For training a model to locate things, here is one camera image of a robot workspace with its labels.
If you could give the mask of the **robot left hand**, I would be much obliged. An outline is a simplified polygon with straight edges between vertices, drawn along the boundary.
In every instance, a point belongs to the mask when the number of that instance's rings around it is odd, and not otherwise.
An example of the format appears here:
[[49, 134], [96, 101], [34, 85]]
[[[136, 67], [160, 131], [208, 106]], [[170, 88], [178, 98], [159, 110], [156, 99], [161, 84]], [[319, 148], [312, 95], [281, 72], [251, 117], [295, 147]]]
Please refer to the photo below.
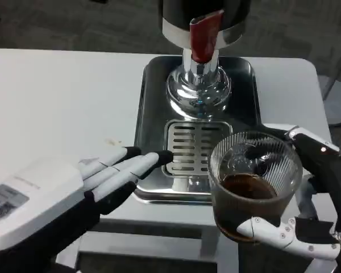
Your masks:
[[53, 257], [172, 160], [168, 150], [118, 147], [79, 166], [42, 158], [10, 176], [0, 183], [0, 272], [72, 272]]

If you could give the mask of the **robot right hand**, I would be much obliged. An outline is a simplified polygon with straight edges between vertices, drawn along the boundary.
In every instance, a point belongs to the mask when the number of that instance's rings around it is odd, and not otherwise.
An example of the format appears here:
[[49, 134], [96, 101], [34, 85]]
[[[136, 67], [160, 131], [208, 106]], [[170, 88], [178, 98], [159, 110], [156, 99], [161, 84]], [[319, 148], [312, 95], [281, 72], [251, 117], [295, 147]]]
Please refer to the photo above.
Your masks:
[[[285, 124], [260, 125], [257, 131], [292, 145], [304, 169], [312, 174], [312, 188], [328, 193], [337, 212], [336, 230], [341, 233], [341, 151], [307, 129]], [[341, 241], [329, 233], [331, 222], [292, 217], [272, 223], [254, 215], [236, 231], [289, 253], [321, 260], [335, 260], [341, 272]]]

